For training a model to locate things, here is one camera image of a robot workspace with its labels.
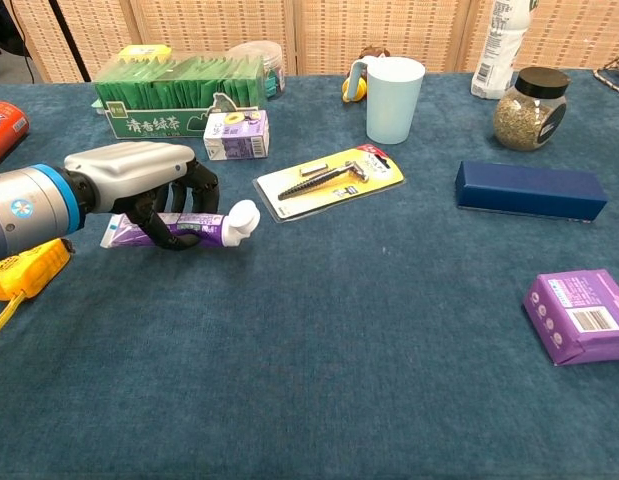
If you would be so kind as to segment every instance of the red can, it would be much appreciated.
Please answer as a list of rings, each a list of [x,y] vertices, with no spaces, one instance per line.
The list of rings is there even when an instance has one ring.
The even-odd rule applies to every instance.
[[[28,131],[27,116],[18,107],[0,102],[0,161]]]

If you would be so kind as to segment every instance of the table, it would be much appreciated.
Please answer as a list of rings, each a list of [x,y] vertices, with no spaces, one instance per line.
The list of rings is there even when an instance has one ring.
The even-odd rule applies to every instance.
[[[553,366],[521,307],[542,272],[619,283],[619,94],[569,74],[532,154],[496,143],[470,76],[428,75],[383,146],[404,185],[277,224],[255,177],[368,142],[341,78],[289,78],[270,157],[207,163],[223,213],[263,212],[240,247],[105,250],[89,217],[0,333],[0,478],[619,478],[619,362]],[[0,99],[32,123],[1,171],[115,142],[88,84]],[[610,203],[592,224],[460,210],[462,160],[595,171]]]

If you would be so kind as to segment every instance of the black jar lid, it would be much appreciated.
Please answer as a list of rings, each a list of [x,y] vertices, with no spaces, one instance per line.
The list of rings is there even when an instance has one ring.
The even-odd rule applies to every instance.
[[[516,90],[529,97],[560,98],[571,79],[559,70],[547,67],[527,67],[520,70]]]

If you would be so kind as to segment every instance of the black pole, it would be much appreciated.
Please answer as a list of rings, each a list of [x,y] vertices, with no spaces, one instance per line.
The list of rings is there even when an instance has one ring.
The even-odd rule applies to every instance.
[[[60,30],[62,30],[63,35],[65,36],[65,40],[67,41],[67,45],[69,46],[69,50],[71,50],[71,54],[73,55],[73,59],[76,61],[76,65],[78,66],[78,70],[80,70],[80,74],[82,75],[82,79],[85,82],[91,82],[91,77],[89,76],[89,72],[87,71],[87,67],[85,66],[85,62],[82,60],[82,56],[80,55],[80,51],[78,50],[78,46],[73,39],[73,35],[71,35],[71,30],[69,30],[69,25],[65,21],[65,17],[62,14],[62,10],[60,9],[60,5],[58,5],[57,0],[49,0],[49,6],[51,6],[51,10],[53,10],[53,14],[56,16],[56,20],[58,21],[58,25],[60,25]]]

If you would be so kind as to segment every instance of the yellow razor card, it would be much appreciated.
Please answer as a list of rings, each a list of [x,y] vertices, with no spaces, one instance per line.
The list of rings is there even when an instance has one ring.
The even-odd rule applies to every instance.
[[[382,150],[361,145],[258,177],[256,189],[276,221],[288,221],[404,181]]]

